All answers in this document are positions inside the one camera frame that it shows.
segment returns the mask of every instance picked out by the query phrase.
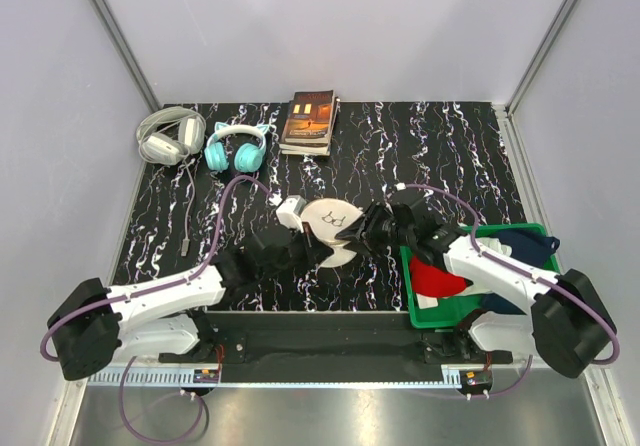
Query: teal cat ear headphones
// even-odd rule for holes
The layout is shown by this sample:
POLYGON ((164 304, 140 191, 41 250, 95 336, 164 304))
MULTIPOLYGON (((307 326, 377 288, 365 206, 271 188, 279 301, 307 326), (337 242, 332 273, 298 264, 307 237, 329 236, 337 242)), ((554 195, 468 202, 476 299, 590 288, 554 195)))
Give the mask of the teal cat ear headphones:
POLYGON ((229 159, 220 139, 231 134, 250 134, 258 138, 260 144, 256 146, 255 144, 247 143, 240 146, 233 160, 233 165, 240 173, 255 173, 260 169, 267 151, 267 139, 265 137, 267 131, 269 131, 268 124, 248 126, 245 124, 230 125, 217 122, 215 131, 207 140, 207 147, 204 150, 207 166, 212 171, 225 171, 228 169, 229 159))

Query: gray wall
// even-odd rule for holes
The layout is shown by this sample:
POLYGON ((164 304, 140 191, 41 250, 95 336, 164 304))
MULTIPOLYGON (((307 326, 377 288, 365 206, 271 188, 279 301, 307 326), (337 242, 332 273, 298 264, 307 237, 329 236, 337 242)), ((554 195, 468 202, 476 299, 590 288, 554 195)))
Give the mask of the gray wall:
POLYGON ((516 111, 565 267, 616 321, 614 366, 640 439, 640 0, 582 0, 516 111))
POLYGON ((88 0, 0 0, 0 25, 0 442, 31 446, 62 385, 45 322, 109 272, 147 111, 88 0))
POLYGON ((109 0, 161 102, 506 102, 562 0, 109 0))

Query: book cover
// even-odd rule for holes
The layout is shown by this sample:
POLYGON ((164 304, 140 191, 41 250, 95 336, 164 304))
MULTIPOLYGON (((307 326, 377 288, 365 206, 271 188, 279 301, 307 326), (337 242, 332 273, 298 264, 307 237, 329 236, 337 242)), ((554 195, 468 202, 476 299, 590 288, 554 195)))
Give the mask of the book cover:
POLYGON ((333 91, 299 92, 289 104, 281 143, 324 143, 331 140, 335 110, 333 91))

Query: blue cloth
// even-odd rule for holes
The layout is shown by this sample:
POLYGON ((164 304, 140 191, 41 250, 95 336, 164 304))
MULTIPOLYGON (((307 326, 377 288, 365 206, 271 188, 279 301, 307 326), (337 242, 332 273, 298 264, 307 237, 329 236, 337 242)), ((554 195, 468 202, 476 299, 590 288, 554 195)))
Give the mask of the blue cloth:
MULTIPOLYGON (((560 240, 529 229, 503 229, 491 235, 500 243, 511 246, 511 257, 530 266, 542 268, 560 247, 560 240)), ((524 314, 515 304, 497 294, 487 294, 480 303, 498 314, 524 314)))

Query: cable connector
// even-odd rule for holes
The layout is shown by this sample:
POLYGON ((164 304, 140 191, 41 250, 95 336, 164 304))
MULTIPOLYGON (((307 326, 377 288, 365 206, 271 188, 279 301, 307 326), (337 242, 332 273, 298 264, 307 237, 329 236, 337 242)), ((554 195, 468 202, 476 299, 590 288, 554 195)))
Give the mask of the cable connector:
POLYGON ((182 246, 180 247, 180 256, 185 257, 189 253, 189 243, 191 241, 189 238, 184 238, 182 240, 182 246))
POLYGON ((302 221, 300 215, 307 205, 307 201, 302 196, 289 196, 276 209, 278 221, 289 229, 302 231, 302 221))
POLYGON ((269 196, 269 202, 277 208, 282 204, 282 196, 279 194, 272 194, 269 196))

